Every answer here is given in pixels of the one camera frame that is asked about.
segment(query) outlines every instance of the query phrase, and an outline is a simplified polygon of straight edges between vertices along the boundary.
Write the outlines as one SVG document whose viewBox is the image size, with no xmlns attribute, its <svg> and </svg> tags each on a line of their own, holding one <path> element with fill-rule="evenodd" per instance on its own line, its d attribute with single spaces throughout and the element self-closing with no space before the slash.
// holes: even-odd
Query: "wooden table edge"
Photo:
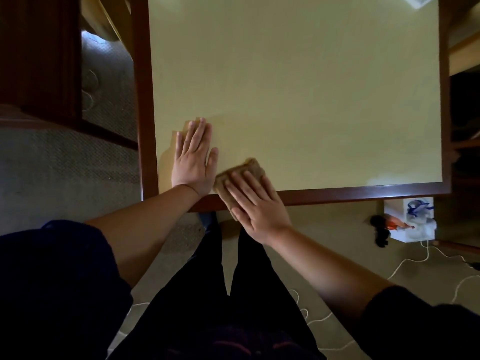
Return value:
<svg viewBox="0 0 480 360">
<path fill-rule="evenodd" d="M 451 15 L 450 4 L 447 5 L 446 0 L 439 0 L 439 5 L 442 182 L 281 191 L 279 194 L 285 205 L 315 205 L 451 193 L 452 168 L 447 156 L 451 149 L 448 54 L 448 26 Z M 145 200 L 159 194 L 148 0 L 131 0 L 131 14 L 141 197 Z M 190 211 L 207 212 L 224 209 L 225 204 L 218 195 L 209 195 L 201 199 Z"/>
</svg>

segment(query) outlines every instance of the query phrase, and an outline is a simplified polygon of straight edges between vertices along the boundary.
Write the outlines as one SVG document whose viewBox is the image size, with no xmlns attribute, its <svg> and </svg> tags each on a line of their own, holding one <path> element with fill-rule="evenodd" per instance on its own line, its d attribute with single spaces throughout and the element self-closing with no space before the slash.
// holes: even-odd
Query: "black pants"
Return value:
<svg viewBox="0 0 480 360">
<path fill-rule="evenodd" d="M 227 295 L 222 233 L 216 226 L 159 291 L 110 358 L 151 357 L 187 332 L 222 325 L 284 331 L 301 347 L 319 353 L 302 312 L 273 270 L 263 245 L 244 229 L 238 239 L 238 265 L 230 297 Z"/>
</svg>

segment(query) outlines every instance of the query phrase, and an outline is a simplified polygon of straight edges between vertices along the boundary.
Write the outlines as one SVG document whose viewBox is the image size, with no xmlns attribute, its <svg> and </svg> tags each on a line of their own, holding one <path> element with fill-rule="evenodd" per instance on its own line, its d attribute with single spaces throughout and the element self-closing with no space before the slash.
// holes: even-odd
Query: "floor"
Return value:
<svg viewBox="0 0 480 360">
<path fill-rule="evenodd" d="M 90 83 L 86 90 L 92 96 L 90 99 L 86 95 L 85 108 L 93 101 L 85 117 L 135 139 L 134 78 L 129 55 L 118 42 L 95 41 L 88 35 L 84 35 L 83 53 L 85 78 Z M 97 76 L 98 88 L 89 70 Z M 0 234 L 38 228 L 51 219 L 85 221 L 140 201 L 136 152 L 65 130 L 0 129 L 0 181 Z M 474 244 L 480 232 L 475 219 L 480 215 L 480 197 L 470 191 L 459 192 L 458 197 L 436 201 L 438 236 Z M 292 207 L 289 212 L 298 230 L 387 278 L 403 259 L 422 260 L 427 252 L 418 243 L 394 240 L 386 248 L 376 247 L 374 230 L 365 221 L 380 209 L 379 202 L 369 201 Z M 237 262 L 238 228 L 228 221 L 226 212 L 220 217 L 225 221 L 223 264 L 230 288 Z M 134 288 L 135 303 L 152 300 L 194 252 L 202 235 L 196 216 L 185 215 Z M 303 278 L 272 250 L 268 254 L 286 287 L 298 292 L 299 307 L 308 309 L 307 321 L 329 314 Z M 471 260 L 480 261 L 478 257 Z M 459 258 L 448 259 L 432 249 L 428 261 L 406 262 L 392 280 L 437 304 L 451 302 L 460 280 L 476 273 Z M 466 281 L 456 302 L 480 313 L 479 289 L 479 278 Z M 144 310 L 145 306 L 134 307 L 121 330 L 128 333 Z M 351 340 L 334 317 L 311 328 L 321 348 L 340 348 Z M 112 347 L 121 338 L 118 335 Z M 368 359 L 356 344 L 324 353 L 329 359 Z"/>
</svg>

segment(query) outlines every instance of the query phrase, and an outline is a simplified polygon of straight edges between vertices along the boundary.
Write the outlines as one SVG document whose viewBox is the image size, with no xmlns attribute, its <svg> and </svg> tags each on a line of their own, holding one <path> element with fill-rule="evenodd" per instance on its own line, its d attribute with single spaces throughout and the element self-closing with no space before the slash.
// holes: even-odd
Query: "black sleeve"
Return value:
<svg viewBox="0 0 480 360">
<path fill-rule="evenodd" d="M 0 283 L 2 351 L 24 358 L 104 360 L 133 302 L 101 231 L 71 221 L 0 237 Z"/>
<path fill-rule="evenodd" d="M 477 353 L 480 317 L 459 305 L 433 307 L 399 286 L 372 299 L 354 338 L 377 359 L 467 359 Z"/>
</svg>

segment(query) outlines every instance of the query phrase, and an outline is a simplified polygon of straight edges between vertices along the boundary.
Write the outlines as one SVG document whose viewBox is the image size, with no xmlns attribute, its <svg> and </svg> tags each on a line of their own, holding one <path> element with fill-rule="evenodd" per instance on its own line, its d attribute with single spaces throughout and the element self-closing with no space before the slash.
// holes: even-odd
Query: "brown cloth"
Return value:
<svg viewBox="0 0 480 360">
<path fill-rule="evenodd" d="M 238 221 L 238 219 L 233 214 L 232 208 L 240 207 L 240 205 L 225 188 L 225 181 L 229 179 L 229 175 L 231 175 L 232 172 L 237 172 L 242 175 L 246 170 L 248 170 L 258 181 L 260 181 L 260 178 L 265 175 L 265 170 L 263 170 L 257 160 L 255 158 L 249 158 L 244 164 L 225 170 L 225 172 L 217 175 L 215 183 L 213 184 L 213 191 L 220 196 L 223 202 L 225 202 L 226 207 L 235 221 Z"/>
</svg>

